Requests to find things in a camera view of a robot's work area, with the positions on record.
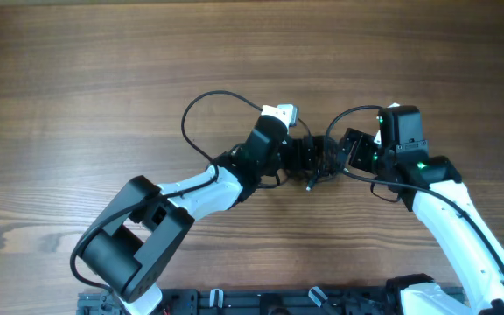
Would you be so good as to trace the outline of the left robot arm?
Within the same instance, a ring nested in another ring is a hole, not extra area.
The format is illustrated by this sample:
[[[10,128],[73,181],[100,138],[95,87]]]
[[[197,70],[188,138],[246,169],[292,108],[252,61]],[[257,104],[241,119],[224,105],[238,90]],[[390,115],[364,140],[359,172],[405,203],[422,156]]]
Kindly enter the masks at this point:
[[[309,171],[314,160],[312,135],[292,138],[287,123],[262,115],[244,143],[199,175],[158,185],[131,179],[80,238],[70,266],[81,259],[122,311],[152,314],[163,300],[156,281],[196,221],[242,203],[264,176]]]

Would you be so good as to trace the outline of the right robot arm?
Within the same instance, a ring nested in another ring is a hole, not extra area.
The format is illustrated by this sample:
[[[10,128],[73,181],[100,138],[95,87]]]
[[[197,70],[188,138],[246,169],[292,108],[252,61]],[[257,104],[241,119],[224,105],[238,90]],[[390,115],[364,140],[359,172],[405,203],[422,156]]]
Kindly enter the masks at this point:
[[[390,306],[401,314],[504,314],[504,248],[445,156],[430,157],[415,106],[377,109],[376,135],[348,129],[338,160],[386,186],[431,232],[466,294],[459,302],[426,275],[388,281]]]

